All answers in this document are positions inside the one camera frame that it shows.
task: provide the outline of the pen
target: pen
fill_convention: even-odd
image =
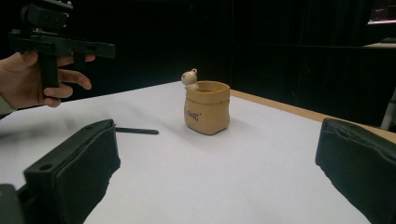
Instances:
[[[151,130],[151,129],[133,129],[133,128],[117,128],[116,127],[116,132],[118,133],[146,133],[146,134],[158,134],[157,130]]]

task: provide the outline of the screen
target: screen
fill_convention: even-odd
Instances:
[[[396,0],[374,0],[368,24],[396,22]]]

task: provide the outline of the brown container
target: brown container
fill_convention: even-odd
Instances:
[[[230,123],[230,87],[216,81],[199,81],[197,90],[187,89],[184,120],[198,133],[215,134]]]

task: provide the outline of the toy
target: toy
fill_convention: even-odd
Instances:
[[[185,72],[181,76],[181,82],[186,85],[185,89],[198,90],[199,86],[197,82],[197,69],[193,68],[190,72]]]

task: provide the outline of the table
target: table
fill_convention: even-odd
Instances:
[[[114,119],[160,134],[117,133],[121,167],[85,223],[369,223],[315,165],[320,121],[232,94],[230,126],[211,136],[185,125],[181,82],[15,112],[0,121],[0,183],[20,188],[30,164]]]

